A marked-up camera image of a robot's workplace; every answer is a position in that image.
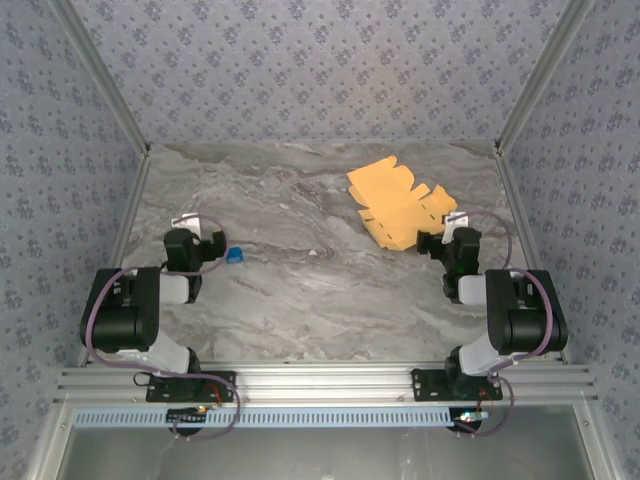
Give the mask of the aluminium mounting rail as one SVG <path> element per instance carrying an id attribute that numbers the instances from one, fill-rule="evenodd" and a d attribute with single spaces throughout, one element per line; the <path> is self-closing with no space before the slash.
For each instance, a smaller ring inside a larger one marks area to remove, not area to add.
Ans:
<path id="1" fill-rule="evenodd" d="M 435 362 L 207 362 L 206 370 L 231 370 L 242 402 L 249 407 L 404 406 L 413 402 L 413 369 Z M 52 397 L 77 405 L 140 405 L 145 390 L 134 372 L 90 363 L 61 371 Z M 561 361 L 533 360 L 500 372 L 513 387 L 518 406 L 594 402 L 597 389 L 589 369 Z"/>

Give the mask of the small black circuit board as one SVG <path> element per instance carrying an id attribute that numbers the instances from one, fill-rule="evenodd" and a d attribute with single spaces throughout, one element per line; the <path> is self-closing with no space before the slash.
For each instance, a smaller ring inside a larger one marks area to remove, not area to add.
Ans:
<path id="1" fill-rule="evenodd" d="M 165 422 L 171 425 L 202 424 L 206 421 L 208 409 L 205 406 L 170 408 L 165 414 Z"/>
<path id="2" fill-rule="evenodd" d="M 453 425 L 449 430 L 453 432 L 474 434 L 479 430 L 484 420 L 490 416 L 483 410 L 472 410 L 467 408 L 451 408 L 450 415 Z"/>

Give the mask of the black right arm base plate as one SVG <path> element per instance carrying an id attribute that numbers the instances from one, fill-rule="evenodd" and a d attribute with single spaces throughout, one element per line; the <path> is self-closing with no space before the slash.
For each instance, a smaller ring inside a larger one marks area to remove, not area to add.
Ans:
<path id="1" fill-rule="evenodd" d="M 503 392 L 484 377 L 447 373 L 443 369 L 413 369 L 416 402 L 502 400 Z"/>

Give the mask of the aluminium lower frame bar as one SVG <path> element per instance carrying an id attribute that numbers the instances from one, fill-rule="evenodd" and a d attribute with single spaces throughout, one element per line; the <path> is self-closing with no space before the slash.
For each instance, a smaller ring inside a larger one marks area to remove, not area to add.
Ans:
<path id="1" fill-rule="evenodd" d="M 595 480 L 627 480 L 600 406 L 583 401 L 574 413 Z"/>
<path id="2" fill-rule="evenodd" d="M 74 408 L 55 403 L 47 414 L 25 480 L 56 480 L 73 429 Z"/>

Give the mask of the aluminium table side rail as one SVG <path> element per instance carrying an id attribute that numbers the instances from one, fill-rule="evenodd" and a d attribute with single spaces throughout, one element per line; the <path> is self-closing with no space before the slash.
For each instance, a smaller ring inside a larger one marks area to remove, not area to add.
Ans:
<path id="1" fill-rule="evenodd" d="M 122 214 L 114 245 L 107 261 L 108 268 L 120 267 L 122 265 L 149 168 L 149 150 L 144 150 L 140 164 L 136 170 L 133 186 L 125 204 L 124 213 Z"/>

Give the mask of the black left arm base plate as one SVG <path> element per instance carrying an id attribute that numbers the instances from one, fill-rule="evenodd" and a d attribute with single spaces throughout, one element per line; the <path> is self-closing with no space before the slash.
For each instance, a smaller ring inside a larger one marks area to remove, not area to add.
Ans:
<path id="1" fill-rule="evenodd" d="M 232 403 L 235 394 L 228 384 L 236 386 L 233 371 L 205 372 L 206 378 L 150 376 L 145 384 L 149 403 Z"/>

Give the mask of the yellow paper box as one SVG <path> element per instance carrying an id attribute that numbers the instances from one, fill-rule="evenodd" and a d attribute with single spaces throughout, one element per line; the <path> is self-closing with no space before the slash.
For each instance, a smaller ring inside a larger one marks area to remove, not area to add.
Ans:
<path id="1" fill-rule="evenodd" d="M 416 184 L 413 172 L 394 156 L 347 174 L 348 189 L 361 206 L 358 214 L 376 243 L 404 251 L 417 243 L 417 234 L 440 234 L 443 218 L 457 210 L 456 200 L 440 185 Z"/>

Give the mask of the grey metal sheet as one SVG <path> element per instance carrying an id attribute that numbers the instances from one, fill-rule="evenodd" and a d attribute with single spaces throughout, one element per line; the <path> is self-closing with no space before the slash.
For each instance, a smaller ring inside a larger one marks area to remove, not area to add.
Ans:
<path id="1" fill-rule="evenodd" d="M 78 429 L 57 480 L 594 480 L 570 427 L 240 429 L 186 442 L 164 429 Z"/>

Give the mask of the aluminium frame post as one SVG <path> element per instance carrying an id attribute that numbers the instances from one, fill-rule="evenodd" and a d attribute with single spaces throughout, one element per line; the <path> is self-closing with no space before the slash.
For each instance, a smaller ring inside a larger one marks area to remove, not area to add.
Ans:
<path id="1" fill-rule="evenodd" d="M 596 0 L 567 0 L 496 140 L 505 158 Z"/>
<path id="2" fill-rule="evenodd" d="M 47 2 L 125 136 L 136 152 L 146 157 L 148 148 L 144 135 L 72 1 L 47 0 Z"/>

